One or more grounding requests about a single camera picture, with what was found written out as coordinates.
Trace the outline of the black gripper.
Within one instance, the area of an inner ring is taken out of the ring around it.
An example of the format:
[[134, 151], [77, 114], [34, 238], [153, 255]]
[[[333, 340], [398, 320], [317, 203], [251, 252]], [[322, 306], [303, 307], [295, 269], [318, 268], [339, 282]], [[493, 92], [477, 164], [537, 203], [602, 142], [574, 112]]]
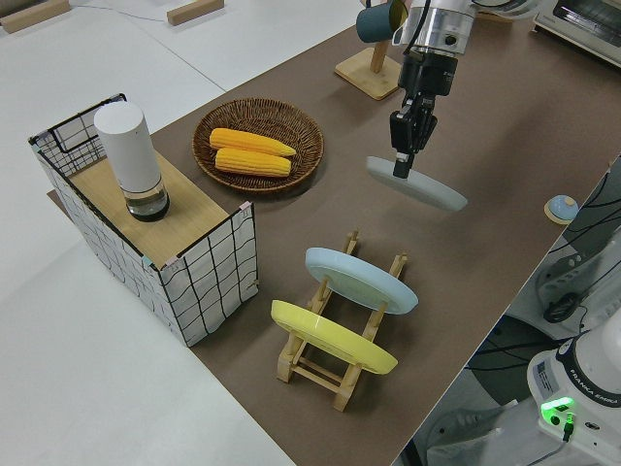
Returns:
[[[447, 96], [452, 87], [458, 59], [433, 52], [410, 52], [404, 55], [398, 86], [408, 96], [418, 93]], [[393, 175], [406, 178], [417, 150], [423, 150], [438, 119], [433, 115], [434, 98], [408, 98], [399, 111], [390, 115], [390, 137], [396, 151]], [[416, 119], [418, 138], [416, 140]]]

